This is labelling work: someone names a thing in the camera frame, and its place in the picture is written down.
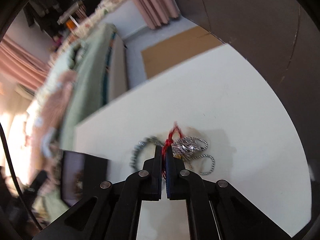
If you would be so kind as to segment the pink curtain right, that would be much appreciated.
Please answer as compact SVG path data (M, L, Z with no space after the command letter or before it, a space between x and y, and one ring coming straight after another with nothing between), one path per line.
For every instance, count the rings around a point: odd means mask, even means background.
M180 12L174 0L132 0L150 29L157 29L178 19Z

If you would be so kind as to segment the pink duck blanket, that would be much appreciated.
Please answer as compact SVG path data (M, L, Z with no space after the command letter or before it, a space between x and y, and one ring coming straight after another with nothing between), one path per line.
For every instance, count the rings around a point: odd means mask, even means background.
M29 176L33 177L54 157L54 141L73 93L77 72L65 71L58 78L54 91L48 96L34 121L31 134Z

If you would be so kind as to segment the light green floral quilt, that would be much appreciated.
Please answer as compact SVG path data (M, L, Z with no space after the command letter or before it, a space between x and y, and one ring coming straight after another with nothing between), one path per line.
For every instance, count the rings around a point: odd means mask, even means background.
M56 59L51 59L50 61L52 67L47 76L46 84L54 87L64 72L76 70L85 50L86 43L82 40L77 40L64 51L57 53Z

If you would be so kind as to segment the black jewelry box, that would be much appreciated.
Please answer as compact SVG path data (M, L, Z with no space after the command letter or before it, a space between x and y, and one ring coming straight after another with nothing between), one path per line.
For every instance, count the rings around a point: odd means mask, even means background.
M86 153L62 151L60 198L73 206L107 179L109 160Z

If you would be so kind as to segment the green bed sheet mattress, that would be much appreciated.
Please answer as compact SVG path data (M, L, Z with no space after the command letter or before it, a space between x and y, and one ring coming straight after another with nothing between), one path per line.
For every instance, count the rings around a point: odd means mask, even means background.
M78 39L86 43L86 50L75 70L77 80L54 141L54 157L48 160L42 169L47 171L48 179L33 205L39 217L47 223L53 222L68 209L67 205L58 199L62 151L74 149L76 126L110 101L108 80L112 62L116 59L113 55L116 39L116 27L110 23L101 24L91 31L88 37ZM32 114L34 121L54 89L55 86L47 85L45 80L36 92L33 101L36 110Z

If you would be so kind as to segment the pink curtain left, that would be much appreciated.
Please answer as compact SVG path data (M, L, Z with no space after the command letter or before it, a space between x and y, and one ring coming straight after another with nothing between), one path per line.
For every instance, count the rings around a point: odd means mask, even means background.
M8 35L1 40L1 72L18 83L36 91L40 88L50 71L50 66L27 52Z

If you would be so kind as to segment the flattened cardboard sheet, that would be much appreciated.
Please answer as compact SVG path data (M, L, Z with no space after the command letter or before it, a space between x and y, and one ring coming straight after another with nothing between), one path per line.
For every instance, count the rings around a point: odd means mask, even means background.
M214 35L196 26L142 51L148 79L196 55L222 45Z

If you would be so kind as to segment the pink curtain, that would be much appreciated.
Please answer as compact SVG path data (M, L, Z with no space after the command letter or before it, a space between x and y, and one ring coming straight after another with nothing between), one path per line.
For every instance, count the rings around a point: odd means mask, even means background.
M50 71L50 66L27 52L8 35L1 40L1 72L18 83L36 91L40 88Z
M150 29L157 29L178 19L180 12L174 0L132 0Z

